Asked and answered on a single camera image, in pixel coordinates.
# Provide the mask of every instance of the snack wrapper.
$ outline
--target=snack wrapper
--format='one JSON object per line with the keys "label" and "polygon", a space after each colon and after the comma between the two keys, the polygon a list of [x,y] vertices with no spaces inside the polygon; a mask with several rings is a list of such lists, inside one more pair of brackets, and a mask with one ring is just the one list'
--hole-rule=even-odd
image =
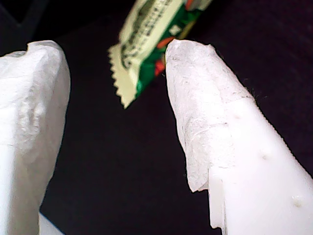
{"label": "snack wrapper", "polygon": [[212,0],[137,0],[109,48],[116,94],[127,108],[165,69],[165,51],[184,39]]}

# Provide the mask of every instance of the dark fabric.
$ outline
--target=dark fabric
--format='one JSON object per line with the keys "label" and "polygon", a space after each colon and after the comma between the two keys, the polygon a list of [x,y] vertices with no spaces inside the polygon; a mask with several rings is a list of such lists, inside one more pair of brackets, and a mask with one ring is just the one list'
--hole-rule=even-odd
{"label": "dark fabric", "polygon": [[[221,234],[207,192],[188,188],[165,78],[127,110],[114,94],[107,49],[128,11],[55,39],[72,91],[41,211],[67,235]],[[188,37],[216,47],[311,175],[312,17],[311,0],[215,0]]]}

